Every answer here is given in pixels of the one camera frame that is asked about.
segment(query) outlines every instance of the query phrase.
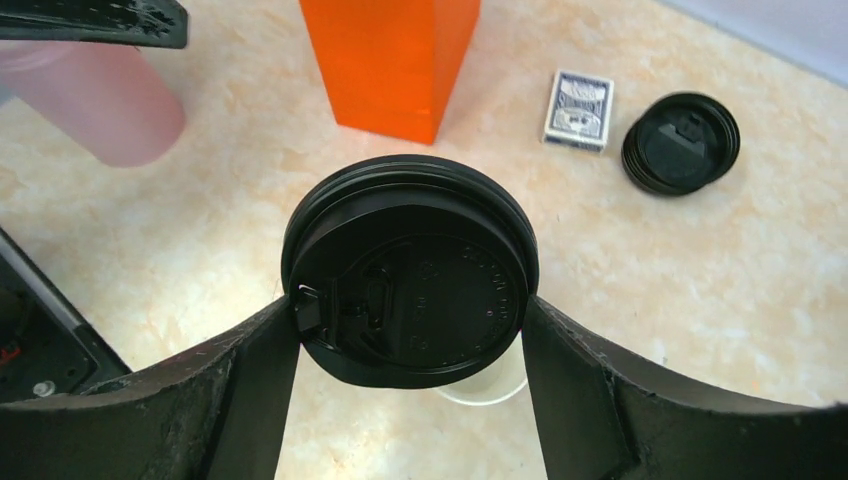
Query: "plastic cup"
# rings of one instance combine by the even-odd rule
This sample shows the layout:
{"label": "plastic cup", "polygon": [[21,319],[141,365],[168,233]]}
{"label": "plastic cup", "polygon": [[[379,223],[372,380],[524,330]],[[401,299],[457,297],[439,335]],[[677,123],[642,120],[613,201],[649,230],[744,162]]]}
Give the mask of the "plastic cup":
{"label": "plastic cup", "polygon": [[491,365],[476,374],[436,388],[439,395],[472,407],[495,405],[512,398],[527,385],[521,335]]}
{"label": "plastic cup", "polygon": [[185,126],[180,101],[135,47],[0,42],[0,84],[101,162],[152,162]]}

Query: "pink container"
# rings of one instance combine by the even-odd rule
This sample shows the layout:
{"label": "pink container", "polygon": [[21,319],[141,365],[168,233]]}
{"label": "pink container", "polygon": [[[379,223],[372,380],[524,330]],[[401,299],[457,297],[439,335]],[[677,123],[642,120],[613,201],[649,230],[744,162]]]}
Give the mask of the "pink container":
{"label": "pink container", "polygon": [[0,84],[114,167],[156,160],[185,126],[180,101],[131,46],[0,42]]}

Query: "beige marble surface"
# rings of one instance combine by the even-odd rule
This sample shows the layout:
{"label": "beige marble surface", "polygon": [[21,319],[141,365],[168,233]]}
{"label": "beige marble surface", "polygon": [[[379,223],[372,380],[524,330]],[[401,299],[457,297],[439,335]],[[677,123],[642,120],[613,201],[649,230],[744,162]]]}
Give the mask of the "beige marble surface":
{"label": "beige marble surface", "polygon": [[[848,92],[650,0],[486,0],[431,148],[334,125],[296,2],[183,3],[191,46],[148,52],[190,122],[158,163],[107,169],[21,102],[0,110],[0,223],[133,368],[281,293],[286,222],[324,176],[428,152],[518,198],[542,296],[587,327],[730,389],[848,400]],[[558,67],[617,81],[600,158],[539,143]],[[684,89],[733,111],[742,153],[714,186],[658,200],[618,145]],[[460,407],[346,387],[303,356],[278,476],[541,479],[532,418],[527,391]]]}

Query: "stack of cup lids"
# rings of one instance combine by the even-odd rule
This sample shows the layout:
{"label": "stack of cup lids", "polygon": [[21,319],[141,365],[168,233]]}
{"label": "stack of cup lids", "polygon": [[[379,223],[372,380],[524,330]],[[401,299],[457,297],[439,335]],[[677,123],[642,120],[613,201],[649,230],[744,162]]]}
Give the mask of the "stack of cup lids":
{"label": "stack of cup lids", "polygon": [[730,112],[700,93],[675,93],[654,103],[624,139],[627,176],[643,190],[681,196],[721,178],[739,154]]}

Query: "orange box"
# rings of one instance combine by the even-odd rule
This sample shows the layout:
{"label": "orange box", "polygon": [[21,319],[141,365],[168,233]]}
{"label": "orange box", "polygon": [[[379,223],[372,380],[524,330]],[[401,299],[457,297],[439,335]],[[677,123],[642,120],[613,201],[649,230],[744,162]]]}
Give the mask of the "orange box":
{"label": "orange box", "polygon": [[300,0],[340,125],[432,144],[480,0]]}

